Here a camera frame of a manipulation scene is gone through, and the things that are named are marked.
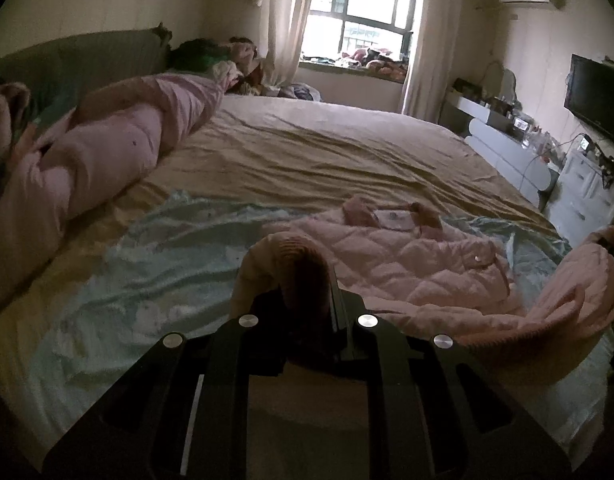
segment window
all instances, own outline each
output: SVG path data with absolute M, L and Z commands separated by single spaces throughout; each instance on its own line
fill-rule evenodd
M 305 57 L 336 59 L 369 46 L 408 56 L 416 0 L 311 0 L 302 41 Z

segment clothes pile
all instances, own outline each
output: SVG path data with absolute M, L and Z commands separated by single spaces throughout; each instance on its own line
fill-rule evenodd
M 317 103 L 321 101 L 320 92 L 313 86 L 309 86 L 305 83 L 292 83 L 283 86 L 278 92 L 278 97 L 302 99 L 303 101 L 315 101 Z
M 353 54 L 341 52 L 337 59 L 303 56 L 303 60 L 354 70 L 367 70 L 402 83 L 407 77 L 409 61 L 407 57 L 402 57 L 402 60 L 395 60 L 392 57 L 393 53 L 388 48 L 368 47 L 359 48 Z

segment beige bed sheet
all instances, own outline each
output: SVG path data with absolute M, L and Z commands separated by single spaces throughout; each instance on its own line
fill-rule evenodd
M 309 211 L 362 193 L 378 203 L 419 200 L 442 214 L 505 218 L 555 234 L 492 166 L 440 126 L 338 105 L 226 96 L 212 121 L 147 178 L 73 222 L 59 254 L 0 313 L 0 395 L 7 402 L 20 398 L 39 341 L 106 248 L 177 189 Z

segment metal screw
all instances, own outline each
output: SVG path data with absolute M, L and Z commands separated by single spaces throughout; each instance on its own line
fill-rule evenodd
M 378 324 L 378 318 L 372 316 L 371 314 L 362 314 L 358 318 L 358 324 L 367 328 L 371 328 L 372 326 L 376 326 Z
M 251 328 L 258 324 L 258 318 L 253 314 L 245 314 L 244 316 L 240 317 L 238 323 L 240 323 L 240 326 L 245 328 Z
M 438 348 L 451 348 L 453 346 L 453 339 L 446 334 L 438 334 L 436 337 L 434 337 L 434 344 Z
M 162 344 L 167 348 L 179 347 L 183 342 L 183 337 L 180 334 L 171 333 L 164 336 Z

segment window sill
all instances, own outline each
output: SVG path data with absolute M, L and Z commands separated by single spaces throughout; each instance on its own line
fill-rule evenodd
M 404 84 L 403 81 L 394 81 L 388 75 L 378 74 L 376 72 L 370 72 L 366 69 L 359 68 L 344 68 L 341 66 L 335 65 L 325 65 L 321 63 L 314 63 L 311 61 L 301 61 L 298 65 L 300 68 L 305 68 L 307 70 L 314 70 L 316 72 L 325 72 L 330 74 L 351 74 L 357 76 L 365 76 L 365 77 L 374 77 L 376 79 L 384 79 L 385 81 L 389 81 L 391 83 L 395 83 L 398 85 Z

